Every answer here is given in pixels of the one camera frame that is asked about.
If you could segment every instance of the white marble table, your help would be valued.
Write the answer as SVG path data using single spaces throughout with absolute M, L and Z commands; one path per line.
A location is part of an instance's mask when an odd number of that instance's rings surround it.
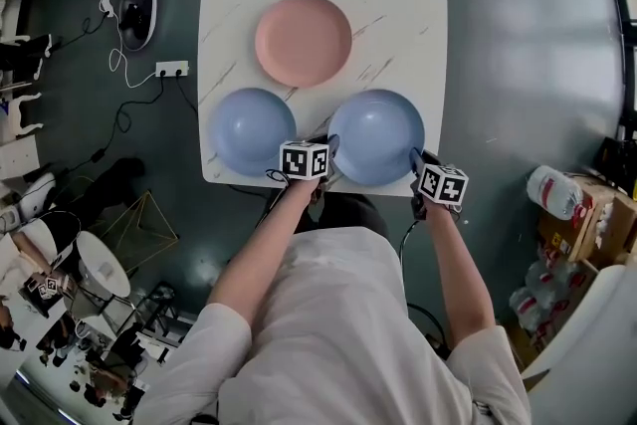
M 425 124 L 425 148 L 438 153 L 447 70 L 447 0 L 331 0 L 347 16 L 353 33 L 345 67 L 325 84 L 289 89 L 269 78 L 257 61 L 254 36 L 262 14 L 279 0 L 201 0 L 198 101 L 201 166 L 209 182 L 274 187 L 228 169 L 211 146 L 207 124 L 215 106 L 238 89 L 259 87 L 278 95 L 292 110 L 298 136 L 327 131 L 347 98 L 366 89 L 389 89 L 408 99 Z M 338 172 L 331 191 L 411 195 L 412 175 L 367 188 Z

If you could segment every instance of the green floor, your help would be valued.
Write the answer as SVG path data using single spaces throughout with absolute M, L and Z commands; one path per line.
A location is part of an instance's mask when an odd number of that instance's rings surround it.
M 140 80 L 157 61 L 188 60 L 193 75 L 183 84 L 195 99 L 199 0 L 159 5 L 153 40 L 129 55 L 130 79 Z M 586 164 L 602 137 L 614 133 L 622 99 L 615 8 L 613 0 L 448 0 L 448 6 L 440 155 L 470 176 L 459 226 L 501 312 L 534 257 L 535 210 L 525 176 L 539 163 L 564 169 Z M 72 38 L 87 16 L 99 20 L 98 0 L 36 0 L 29 32 Z M 108 52 L 116 45 L 114 23 L 107 20 L 46 63 L 43 97 L 28 113 L 45 125 L 38 133 L 42 161 L 82 162 L 108 140 L 121 102 L 158 92 L 155 80 L 133 91 L 121 72 L 108 71 Z M 181 240 L 145 265 L 133 286 L 148 289 L 166 280 L 181 307 L 198 312 L 219 269 L 249 236 L 263 201 L 203 180 L 196 119 L 174 83 L 166 88 L 156 105 L 131 107 L 130 132 L 118 133 L 103 161 L 77 173 L 97 175 L 121 156 L 146 163 L 138 191 L 152 190 Z M 411 223 L 408 200 L 374 201 L 397 246 Z M 410 237 L 405 264 L 409 301 L 443 317 L 424 227 Z

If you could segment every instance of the pink plate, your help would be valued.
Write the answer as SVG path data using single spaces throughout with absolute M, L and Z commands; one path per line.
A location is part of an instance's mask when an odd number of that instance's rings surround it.
M 257 59 L 273 79 L 289 87 L 326 82 L 351 50 L 345 14 L 328 0 L 282 0 L 257 27 Z

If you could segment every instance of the blue plate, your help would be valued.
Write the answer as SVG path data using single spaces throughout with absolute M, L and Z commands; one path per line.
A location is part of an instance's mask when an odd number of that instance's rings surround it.
M 241 89 L 226 96 L 208 119 L 210 149 L 237 173 L 265 175 L 279 168 L 279 147 L 297 136 L 288 106 L 263 89 Z
M 418 110 L 404 96 L 372 90 L 352 96 L 336 111 L 329 135 L 340 137 L 335 165 L 363 186 L 382 186 L 411 171 L 409 151 L 425 145 Z

